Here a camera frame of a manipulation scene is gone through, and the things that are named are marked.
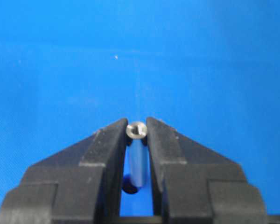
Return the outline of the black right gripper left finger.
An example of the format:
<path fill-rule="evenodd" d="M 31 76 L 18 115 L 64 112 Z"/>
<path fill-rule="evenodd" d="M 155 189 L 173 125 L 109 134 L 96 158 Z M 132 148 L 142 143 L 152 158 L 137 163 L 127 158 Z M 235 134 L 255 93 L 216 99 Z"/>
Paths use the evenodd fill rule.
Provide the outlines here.
<path fill-rule="evenodd" d="M 0 207 L 1 224 L 96 224 L 119 215 L 126 119 L 30 166 Z"/>

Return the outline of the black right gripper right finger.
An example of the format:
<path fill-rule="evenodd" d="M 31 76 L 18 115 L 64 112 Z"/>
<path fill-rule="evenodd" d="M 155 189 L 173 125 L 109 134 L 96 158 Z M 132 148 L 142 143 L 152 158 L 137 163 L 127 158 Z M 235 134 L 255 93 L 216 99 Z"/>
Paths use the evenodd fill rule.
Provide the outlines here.
<path fill-rule="evenodd" d="M 167 224 L 266 224 L 266 206 L 241 166 L 149 117 L 153 211 Z"/>

